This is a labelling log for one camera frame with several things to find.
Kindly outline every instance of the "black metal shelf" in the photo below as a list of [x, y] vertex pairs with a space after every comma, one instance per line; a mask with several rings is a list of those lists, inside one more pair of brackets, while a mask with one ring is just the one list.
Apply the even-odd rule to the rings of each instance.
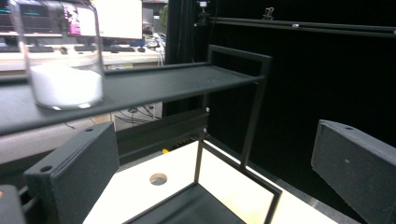
[[215, 18], [215, 24], [239, 25], [282, 30], [318, 32], [339, 35], [364, 35], [375, 37], [396, 38], [396, 27], [390, 26], [365, 26], [349, 24], [314, 23], [302, 21], [266, 21], [236, 18]]
[[27, 82], [0, 79], [0, 135], [100, 115], [123, 108], [220, 91], [263, 80], [210, 63], [168, 65], [160, 68], [107, 73], [104, 101], [94, 107], [54, 111], [35, 104]]

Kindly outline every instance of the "round hole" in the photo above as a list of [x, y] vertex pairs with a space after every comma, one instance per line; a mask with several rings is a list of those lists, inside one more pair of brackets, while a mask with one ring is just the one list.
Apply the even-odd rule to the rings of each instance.
[[160, 186], [160, 185], [166, 183], [167, 180], [168, 180], [168, 177], [166, 177], [165, 174], [155, 174], [149, 178], [149, 182], [155, 186]]
[[52, 166], [44, 166], [43, 168], [41, 168], [40, 172], [44, 173], [49, 171], [50, 169], [52, 169]]

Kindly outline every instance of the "screen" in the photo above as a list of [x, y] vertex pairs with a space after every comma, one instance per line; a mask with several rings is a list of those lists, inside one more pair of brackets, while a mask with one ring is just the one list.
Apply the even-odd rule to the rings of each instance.
[[96, 36], [95, 14], [91, 8], [82, 4], [63, 3], [63, 5], [69, 35]]
[[20, 11], [26, 36], [61, 36], [56, 7], [42, 1], [20, 1]]
[[0, 0], [0, 36], [18, 35], [12, 25], [7, 0]]
[[101, 37], [142, 38], [142, 1], [94, 0]]

